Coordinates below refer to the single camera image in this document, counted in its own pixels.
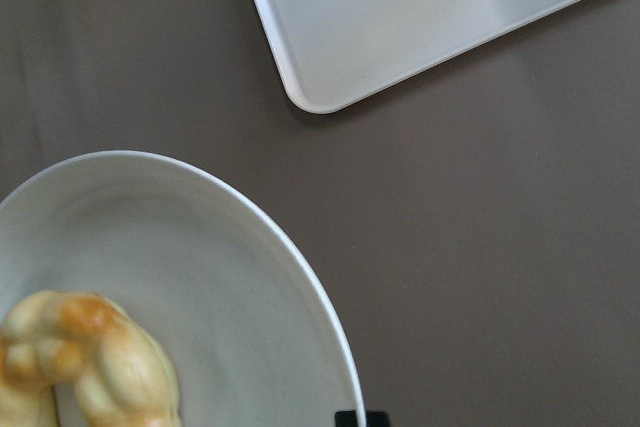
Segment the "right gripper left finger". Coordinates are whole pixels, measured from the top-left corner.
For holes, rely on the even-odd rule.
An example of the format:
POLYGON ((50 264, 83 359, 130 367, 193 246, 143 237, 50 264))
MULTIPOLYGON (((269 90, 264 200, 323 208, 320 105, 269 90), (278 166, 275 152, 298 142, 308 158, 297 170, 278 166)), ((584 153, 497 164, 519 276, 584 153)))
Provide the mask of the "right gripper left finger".
POLYGON ((355 411, 337 411, 334 415, 336 427, 357 427, 357 413, 355 411))

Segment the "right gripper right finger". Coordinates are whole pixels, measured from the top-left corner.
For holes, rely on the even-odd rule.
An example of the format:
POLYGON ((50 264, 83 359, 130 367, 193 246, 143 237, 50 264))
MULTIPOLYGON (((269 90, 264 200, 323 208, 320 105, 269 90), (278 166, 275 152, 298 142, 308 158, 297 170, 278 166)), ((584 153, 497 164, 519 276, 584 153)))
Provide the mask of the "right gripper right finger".
POLYGON ((388 413, 381 410, 367 410, 366 427, 389 427, 388 413))

